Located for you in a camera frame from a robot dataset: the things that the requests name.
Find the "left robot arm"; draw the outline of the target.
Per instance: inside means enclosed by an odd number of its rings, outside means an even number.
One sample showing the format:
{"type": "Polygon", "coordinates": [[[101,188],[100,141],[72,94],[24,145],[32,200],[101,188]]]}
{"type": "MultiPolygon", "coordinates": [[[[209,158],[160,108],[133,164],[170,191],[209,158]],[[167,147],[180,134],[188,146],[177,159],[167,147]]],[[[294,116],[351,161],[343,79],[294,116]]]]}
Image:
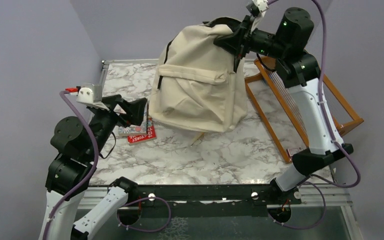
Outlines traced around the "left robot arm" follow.
{"type": "Polygon", "coordinates": [[[61,91],[60,96],[74,114],[58,122],[50,141],[58,154],[48,168],[46,210],[39,238],[90,240],[117,208],[137,200],[137,184],[120,177],[103,200],[76,219],[101,150],[114,128],[143,123],[148,101],[146,98],[126,101],[119,94],[104,97],[104,109],[91,108],[93,117],[87,122],[68,100],[66,90],[61,91]]]}

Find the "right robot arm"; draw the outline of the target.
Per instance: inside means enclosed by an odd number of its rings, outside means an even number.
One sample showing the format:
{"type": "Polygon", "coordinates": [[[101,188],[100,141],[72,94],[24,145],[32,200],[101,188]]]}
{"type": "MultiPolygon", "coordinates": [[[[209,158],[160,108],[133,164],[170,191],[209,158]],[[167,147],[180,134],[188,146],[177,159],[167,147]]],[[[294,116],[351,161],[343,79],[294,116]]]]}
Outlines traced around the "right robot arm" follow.
{"type": "Polygon", "coordinates": [[[322,73],[316,58],[305,50],[314,29],[310,14],[299,7],[288,8],[275,33],[256,28],[268,6],[251,3],[249,15],[233,32],[217,37],[214,44],[235,58],[234,66],[249,52],[275,59],[275,72],[292,96],[302,117],[308,147],[292,156],[292,165],[270,182],[267,197],[280,204],[311,174],[353,153],[333,130],[333,117],[322,87],[322,73]]]}

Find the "cream canvas backpack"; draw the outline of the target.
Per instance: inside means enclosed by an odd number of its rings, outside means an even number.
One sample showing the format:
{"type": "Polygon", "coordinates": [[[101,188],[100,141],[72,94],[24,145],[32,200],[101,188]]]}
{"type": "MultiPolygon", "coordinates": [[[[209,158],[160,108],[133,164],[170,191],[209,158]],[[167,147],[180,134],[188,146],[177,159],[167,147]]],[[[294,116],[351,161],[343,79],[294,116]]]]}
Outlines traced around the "cream canvas backpack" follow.
{"type": "Polygon", "coordinates": [[[154,121],[197,132],[229,132],[248,113],[244,62],[214,44],[239,21],[219,17],[184,27],[156,67],[148,113],[154,121]]]}

